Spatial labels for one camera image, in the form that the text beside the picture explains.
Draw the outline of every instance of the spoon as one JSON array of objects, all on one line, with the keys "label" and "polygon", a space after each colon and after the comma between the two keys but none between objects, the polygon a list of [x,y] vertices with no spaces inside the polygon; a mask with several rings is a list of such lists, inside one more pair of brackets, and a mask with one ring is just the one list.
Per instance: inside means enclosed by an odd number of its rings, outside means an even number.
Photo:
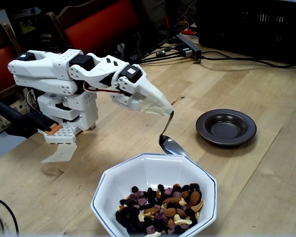
[{"label": "spoon", "polygon": [[168,136],[163,135],[164,132],[167,130],[173,115],[174,115],[174,111],[171,112],[167,125],[165,126],[163,132],[159,136],[159,145],[166,154],[181,155],[181,156],[188,157],[185,150],[175,140],[173,140]]}]

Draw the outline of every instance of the bowl rim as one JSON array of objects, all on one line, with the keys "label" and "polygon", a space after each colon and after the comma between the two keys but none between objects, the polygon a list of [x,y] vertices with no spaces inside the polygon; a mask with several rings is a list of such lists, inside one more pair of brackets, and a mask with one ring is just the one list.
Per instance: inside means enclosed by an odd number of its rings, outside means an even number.
[{"label": "bowl rim", "polygon": [[98,191],[99,191],[99,189],[100,189],[100,186],[101,186],[101,184],[102,184],[102,182],[103,182],[103,180],[104,180],[104,177],[105,177],[106,173],[108,173],[109,171],[111,171],[111,170],[113,170],[113,169],[115,169],[115,168],[117,168],[117,167],[119,167],[119,166],[121,166],[121,165],[123,165],[123,164],[125,164],[125,163],[127,163],[127,162],[130,162],[130,161],[132,161],[132,160],[134,160],[134,159],[136,159],[136,158],[138,158],[138,157],[140,157],[140,156],[142,156],[142,155],[158,155],[158,156],[169,156],[169,157],[183,157],[183,158],[189,160],[189,161],[190,161],[191,163],[193,163],[194,165],[196,165],[196,166],[197,166],[198,168],[200,168],[202,171],[204,171],[204,172],[207,174],[207,176],[213,181],[213,183],[214,183],[214,209],[213,209],[213,214],[212,214],[211,218],[210,218],[208,221],[206,221],[203,225],[201,225],[200,227],[198,227],[197,229],[195,229],[193,232],[189,233],[189,234],[186,235],[185,237],[187,237],[187,236],[192,236],[195,232],[198,233],[198,231],[200,231],[200,229],[201,229],[202,227],[204,227],[205,225],[211,224],[212,222],[215,221],[215,219],[216,219],[216,215],[217,215],[217,181],[216,181],[216,179],[215,179],[214,177],[212,177],[212,176],[211,176],[206,170],[204,170],[204,169],[203,169],[201,166],[199,166],[196,162],[194,162],[192,159],[190,159],[189,157],[186,157],[186,156],[172,155],[172,154],[159,154],[159,153],[141,153],[141,154],[138,154],[138,155],[136,155],[136,156],[134,156],[134,157],[132,157],[132,158],[130,158],[130,159],[128,159],[128,160],[125,160],[125,161],[123,161],[123,162],[121,162],[121,163],[119,163],[119,164],[117,164],[117,165],[115,165],[115,166],[113,166],[113,167],[107,169],[106,171],[104,171],[103,174],[102,174],[102,177],[101,177],[101,179],[100,179],[100,181],[99,181],[99,185],[98,185],[98,187],[97,187],[97,189],[96,189],[96,191],[95,191],[95,193],[94,193],[94,196],[93,196],[93,198],[92,198],[92,201],[91,201],[91,209],[92,209],[93,212],[96,214],[96,216],[98,217],[98,219],[100,220],[100,222],[102,223],[102,225],[104,226],[104,228],[109,232],[109,234],[110,234],[111,236],[113,235],[113,236],[115,236],[115,237],[118,237],[118,236],[117,236],[117,235],[111,230],[111,228],[108,226],[108,224],[103,220],[103,218],[102,218],[101,215],[99,214],[98,210],[95,208],[95,206],[94,206],[94,200],[95,200],[95,198],[96,198],[96,195],[97,195],[97,193],[98,193]]}]

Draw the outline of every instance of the chair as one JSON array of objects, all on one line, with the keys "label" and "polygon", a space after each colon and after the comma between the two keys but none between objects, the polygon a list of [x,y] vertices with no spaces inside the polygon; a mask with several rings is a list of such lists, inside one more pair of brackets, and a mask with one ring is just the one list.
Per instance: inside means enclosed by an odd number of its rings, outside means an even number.
[{"label": "chair", "polygon": [[105,49],[139,25],[131,0],[92,0],[45,17],[61,52],[75,48],[105,54]]},{"label": "chair", "polygon": [[13,74],[8,70],[8,63],[22,53],[16,37],[8,24],[0,24],[0,99],[17,91]]}]

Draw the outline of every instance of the table surface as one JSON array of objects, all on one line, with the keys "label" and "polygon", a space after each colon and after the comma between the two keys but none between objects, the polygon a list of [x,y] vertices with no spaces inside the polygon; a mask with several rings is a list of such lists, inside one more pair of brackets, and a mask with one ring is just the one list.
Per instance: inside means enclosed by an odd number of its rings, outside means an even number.
[{"label": "table surface", "polygon": [[[143,69],[175,108],[167,135],[218,182],[217,220],[200,235],[295,235],[296,69],[193,62],[172,59]],[[69,162],[41,163],[57,145],[40,134],[0,158],[0,199],[14,211],[20,233],[107,235],[90,209],[103,171],[139,153],[162,153],[157,141],[168,117],[127,111],[105,93],[98,93],[97,105],[97,127],[77,136]],[[197,118],[220,108],[249,115],[255,138],[234,149],[203,141]],[[13,233],[1,206],[0,216]]]}]

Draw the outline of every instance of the small plate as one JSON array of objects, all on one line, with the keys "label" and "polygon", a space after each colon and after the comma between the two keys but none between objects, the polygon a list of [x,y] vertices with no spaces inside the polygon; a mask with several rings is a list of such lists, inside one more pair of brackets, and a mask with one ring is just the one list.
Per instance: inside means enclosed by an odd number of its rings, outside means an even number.
[{"label": "small plate", "polygon": [[196,121],[196,130],[206,141],[220,146],[238,146],[252,139],[255,122],[235,110],[212,110]]}]

